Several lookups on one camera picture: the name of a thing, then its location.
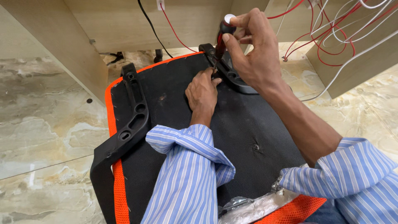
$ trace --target screw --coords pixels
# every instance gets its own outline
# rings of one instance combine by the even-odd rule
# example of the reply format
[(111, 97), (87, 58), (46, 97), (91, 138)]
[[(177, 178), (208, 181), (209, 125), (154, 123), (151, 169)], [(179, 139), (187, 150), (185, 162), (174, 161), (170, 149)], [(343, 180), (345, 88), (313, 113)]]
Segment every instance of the screw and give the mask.
[(254, 151), (258, 151), (258, 150), (260, 150), (260, 147), (258, 145), (253, 145), (252, 149)]

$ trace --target hand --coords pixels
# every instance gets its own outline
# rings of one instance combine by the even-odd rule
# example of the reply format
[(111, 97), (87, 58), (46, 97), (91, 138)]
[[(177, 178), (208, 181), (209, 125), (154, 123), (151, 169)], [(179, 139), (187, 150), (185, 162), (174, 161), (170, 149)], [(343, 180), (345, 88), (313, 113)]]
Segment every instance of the hand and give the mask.
[(220, 78), (211, 80), (212, 73), (212, 68), (198, 72), (185, 90), (189, 107), (193, 111), (190, 125), (203, 124), (210, 127), (217, 103), (216, 86), (222, 81)]
[[(242, 29), (235, 36), (224, 34), (222, 39), (243, 81), (260, 94), (268, 88), (283, 86), (278, 40), (264, 12), (255, 8), (248, 14), (231, 18), (230, 22)], [(254, 50), (245, 56), (238, 40), (240, 43), (253, 44)]]

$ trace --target screwdriver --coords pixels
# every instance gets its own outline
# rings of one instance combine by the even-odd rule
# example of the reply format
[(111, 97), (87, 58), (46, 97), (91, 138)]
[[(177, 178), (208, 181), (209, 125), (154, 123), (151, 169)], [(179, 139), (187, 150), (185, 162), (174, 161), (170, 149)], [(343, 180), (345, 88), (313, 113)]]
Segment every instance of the screwdriver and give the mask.
[(232, 14), (227, 14), (220, 23), (220, 30), (217, 35), (216, 52), (213, 56), (213, 59), (214, 59), (213, 75), (216, 73), (217, 63), (221, 60), (221, 58), (224, 55), (224, 52), (226, 50), (225, 43), (222, 40), (222, 35), (225, 33), (230, 33), (233, 35), (236, 30), (236, 26), (230, 24), (230, 20), (233, 17), (235, 17), (235, 16)]

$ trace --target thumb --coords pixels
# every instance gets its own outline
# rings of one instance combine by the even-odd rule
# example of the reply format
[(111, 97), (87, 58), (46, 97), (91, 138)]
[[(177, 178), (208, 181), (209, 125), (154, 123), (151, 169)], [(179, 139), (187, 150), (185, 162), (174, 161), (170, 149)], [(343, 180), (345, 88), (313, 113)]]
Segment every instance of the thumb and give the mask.
[(239, 46), (238, 41), (229, 33), (225, 33), (222, 35), (222, 40), (225, 43), (226, 48), (228, 49), (229, 54), (231, 55), (232, 62), (234, 64), (244, 63), (246, 60), (245, 54), (243, 54), (242, 49)]
[(216, 78), (216, 79), (213, 79), (212, 81), (211, 81), (211, 84), (213, 84), (213, 86), (214, 87), (216, 87), (218, 84), (220, 84), (222, 82), (222, 79), (220, 79), (220, 78)]

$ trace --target marble floor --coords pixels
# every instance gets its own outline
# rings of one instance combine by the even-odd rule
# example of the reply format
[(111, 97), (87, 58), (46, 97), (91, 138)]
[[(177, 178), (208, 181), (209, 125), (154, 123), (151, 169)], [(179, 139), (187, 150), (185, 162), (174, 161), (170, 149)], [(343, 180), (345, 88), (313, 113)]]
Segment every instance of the marble floor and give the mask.
[[(288, 46), (280, 43), (280, 56)], [(300, 99), (324, 89), (305, 56), (310, 47), (280, 59), (283, 79)], [(123, 54), (108, 66), (109, 83), (123, 65), (153, 63), (154, 51)], [(88, 104), (90, 95), (47, 57), (0, 60), (0, 80), (1, 223), (105, 223), (89, 170), (94, 148), (109, 137), (106, 109)], [(398, 66), (336, 99), (325, 93), (305, 104), (342, 136), (367, 138), (398, 162)]]

